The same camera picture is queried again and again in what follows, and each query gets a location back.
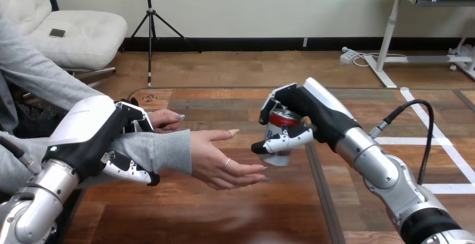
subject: power strip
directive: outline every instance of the power strip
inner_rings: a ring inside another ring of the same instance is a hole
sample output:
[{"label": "power strip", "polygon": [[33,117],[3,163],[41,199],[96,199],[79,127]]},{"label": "power strip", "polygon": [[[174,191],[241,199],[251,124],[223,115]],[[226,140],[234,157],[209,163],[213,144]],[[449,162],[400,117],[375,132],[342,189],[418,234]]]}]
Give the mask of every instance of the power strip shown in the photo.
[{"label": "power strip", "polygon": [[347,52],[345,52],[344,54],[340,56],[340,62],[350,64],[356,58],[358,58],[358,53],[353,50],[348,50]]}]

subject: fingernail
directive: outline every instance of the fingernail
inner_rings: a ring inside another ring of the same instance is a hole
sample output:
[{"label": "fingernail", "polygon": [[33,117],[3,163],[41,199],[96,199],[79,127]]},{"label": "fingernail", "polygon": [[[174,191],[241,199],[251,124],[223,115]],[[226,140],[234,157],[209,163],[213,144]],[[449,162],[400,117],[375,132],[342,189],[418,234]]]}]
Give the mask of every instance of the fingernail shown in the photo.
[{"label": "fingernail", "polygon": [[234,136],[236,135],[237,132],[239,132],[239,129],[231,129],[231,130],[228,130],[229,133],[231,133],[231,136]]}]

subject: white armchair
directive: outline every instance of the white armchair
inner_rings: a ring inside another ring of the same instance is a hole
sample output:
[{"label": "white armchair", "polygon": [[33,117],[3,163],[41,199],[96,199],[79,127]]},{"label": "white armchair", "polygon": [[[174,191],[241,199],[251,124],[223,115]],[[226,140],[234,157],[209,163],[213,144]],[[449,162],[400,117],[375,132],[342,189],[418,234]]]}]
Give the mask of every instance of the white armchair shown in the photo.
[{"label": "white armchair", "polygon": [[[119,15],[97,11],[55,11],[50,0],[0,0],[7,17],[47,58],[85,78],[104,69],[115,57],[127,30]],[[63,38],[50,37],[52,29],[65,30]]]}]

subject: smartphone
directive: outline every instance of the smartphone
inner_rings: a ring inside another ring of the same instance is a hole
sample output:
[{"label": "smartphone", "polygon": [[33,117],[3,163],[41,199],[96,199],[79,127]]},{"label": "smartphone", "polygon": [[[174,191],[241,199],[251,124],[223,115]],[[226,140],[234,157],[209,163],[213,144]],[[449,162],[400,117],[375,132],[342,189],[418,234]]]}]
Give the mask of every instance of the smartphone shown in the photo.
[{"label": "smartphone", "polygon": [[49,36],[50,37],[56,37],[56,38],[62,38],[62,37],[64,37],[65,33],[66,33],[66,30],[52,29],[51,32],[49,33]]}]

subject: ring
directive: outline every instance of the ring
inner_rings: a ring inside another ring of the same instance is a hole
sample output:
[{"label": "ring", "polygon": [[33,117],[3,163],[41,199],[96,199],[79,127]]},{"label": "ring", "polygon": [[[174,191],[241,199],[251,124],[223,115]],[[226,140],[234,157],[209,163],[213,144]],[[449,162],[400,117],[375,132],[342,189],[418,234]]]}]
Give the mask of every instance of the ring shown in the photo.
[{"label": "ring", "polygon": [[227,166],[227,164],[229,163],[229,161],[231,161],[231,159],[230,159],[230,158],[228,158],[228,159],[227,159],[227,161],[226,161],[226,163],[224,164],[224,168],[223,168],[223,170],[224,170],[224,169],[226,169],[226,166]]}]

